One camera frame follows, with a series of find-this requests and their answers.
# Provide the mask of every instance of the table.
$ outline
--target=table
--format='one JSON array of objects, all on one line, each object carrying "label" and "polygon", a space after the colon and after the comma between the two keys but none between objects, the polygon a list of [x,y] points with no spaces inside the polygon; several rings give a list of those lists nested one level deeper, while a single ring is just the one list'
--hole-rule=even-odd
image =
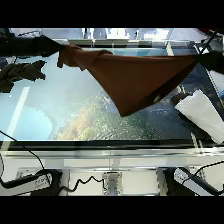
[{"label": "table", "polygon": [[[197,54],[192,41],[69,40],[85,49],[107,49],[130,56]],[[222,154],[222,145],[186,121],[170,103],[178,92],[201,89],[224,118],[209,74],[197,65],[160,103],[121,118],[103,88],[88,71],[57,68],[58,54],[49,58],[18,59],[17,63],[45,60],[47,79],[22,80],[10,94],[1,94],[1,129],[20,142],[11,142],[11,156],[26,156],[25,145],[39,156],[103,158]]]}]

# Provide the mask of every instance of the cloth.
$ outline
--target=cloth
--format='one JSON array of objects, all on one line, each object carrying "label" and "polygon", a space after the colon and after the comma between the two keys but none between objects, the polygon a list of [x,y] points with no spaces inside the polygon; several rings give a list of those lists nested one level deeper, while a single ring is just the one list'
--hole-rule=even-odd
[{"label": "cloth", "polygon": [[196,90],[192,96],[181,100],[175,108],[206,131],[214,142],[221,144],[224,141],[224,122],[201,90]]},{"label": "cloth", "polygon": [[119,56],[107,50],[87,51],[67,46],[59,53],[58,67],[66,64],[82,71],[87,69],[111,97],[120,115],[128,116],[169,94],[198,60],[199,55]]},{"label": "cloth", "polygon": [[41,72],[41,68],[46,62],[39,60],[32,64],[9,64],[0,71],[0,92],[10,93],[14,86],[14,82],[28,79],[35,81],[36,79],[46,78],[45,74]]}]

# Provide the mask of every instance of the white towel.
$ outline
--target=white towel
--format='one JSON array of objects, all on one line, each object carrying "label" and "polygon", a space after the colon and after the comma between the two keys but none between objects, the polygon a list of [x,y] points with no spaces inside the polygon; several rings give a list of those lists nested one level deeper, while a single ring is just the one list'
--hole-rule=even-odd
[{"label": "white towel", "polygon": [[196,90],[193,96],[181,100],[175,108],[206,131],[214,142],[220,144],[224,141],[224,122],[201,90]]}]

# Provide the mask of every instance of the table surface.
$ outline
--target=table surface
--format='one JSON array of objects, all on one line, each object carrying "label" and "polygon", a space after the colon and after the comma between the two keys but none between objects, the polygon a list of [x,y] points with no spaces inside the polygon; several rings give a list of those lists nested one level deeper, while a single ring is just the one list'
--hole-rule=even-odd
[{"label": "table surface", "polygon": [[[167,48],[129,47],[108,50],[114,54],[130,56],[170,54]],[[195,48],[189,46],[171,46],[171,50],[174,55],[197,54]],[[205,147],[216,146],[204,131],[180,116],[170,101],[180,90],[193,93],[201,89],[224,118],[219,97],[208,73],[200,64],[159,103],[121,118],[110,97],[88,71],[81,72],[79,68],[67,66],[57,68],[57,58],[58,53],[48,58],[17,60],[16,63],[45,60],[47,63],[42,72],[47,78],[36,82],[19,81],[11,93],[0,94],[2,131],[23,143],[46,143],[48,140],[48,144],[51,144],[52,141],[63,141],[63,144],[71,144],[74,149],[83,145],[90,148],[137,145],[140,148],[188,149],[199,145],[199,140]]]}]

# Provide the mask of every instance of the wire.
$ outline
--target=wire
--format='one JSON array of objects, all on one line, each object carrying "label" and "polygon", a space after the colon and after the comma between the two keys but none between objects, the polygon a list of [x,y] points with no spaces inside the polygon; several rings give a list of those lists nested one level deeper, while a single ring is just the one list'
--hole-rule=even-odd
[{"label": "wire", "polygon": [[74,192],[74,191],[77,190],[79,183],[87,184],[87,183],[90,182],[91,179],[95,180],[95,181],[98,182],[98,183],[99,183],[99,182],[103,182],[103,189],[106,190],[106,188],[104,187],[104,179],[97,180],[94,176],[91,176],[87,181],[83,181],[83,180],[81,180],[81,179],[78,179],[78,180],[76,181],[75,187],[74,187],[72,190],[69,189],[69,188],[66,187],[66,186],[61,186],[61,187],[59,188],[59,190],[58,190],[58,193],[57,193],[56,195],[59,195],[59,194],[61,193],[61,191],[63,191],[63,190],[72,193],[72,192]]},{"label": "wire", "polygon": [[[205,169],[205,168],[207,168],[207,167],[210,167],[210,166],[216,166],[216,165],[219,165],[219,164],[222,164],[222,163],[224,163],[224,161],[220,161],[220,162],[216,162],[216,163],[211,163],[211,164],[209,164],[209,165],[202,166],[200,169],[198,169],[197,172],[195,172],[195,174],[193,174],[191,177],[188,177],[187,179],[185,179],[185,180],[181,183],[181,186],[174,192],[174,195],[176,196],[176,193],[177,193],[177,192],[184,186],[184,183],[185,183],[186,181],[188,181],[188,180],[192,179],[193,177],[197,176],[197,174],[198,174],[201,170],[203,170],[203,169]],[[223,189],[222,191],[220,191],[220,192],[218,193],[218,195],[222,194],[223,192],[224,192],[224,189]]]},{"label": "wire", "polygon": [[[18,142],[18,140],[16,140],[15,138],[13,138],[13,137],[7,135],[5,132],[3,132],[3,131],[1,131],[1,130],[0,130],[0,133],[2,133],[3,135],[7,136],[8,138],[11,138],[11,139],[14,140],[15,142]],[[31,153],[32,155],[34,155],[34,156],[39,160],[40,165],[41,165],[41,167],[42,167],[42,170],[45,170],[44,165],[43,165],[43,163],[41,162],[40,158],[39,158],[35,153],[33,153],[32,151],[28,150],[24,145],[22,145],[22,147],[23,147],[24,149],[26,149],[29,153]],[[48,184],[49,184],[49,186],[50,186],[51,182],[50,182],[50,180],[49,180],[47,174],[46,174],[46,178],[47,178]]]}]

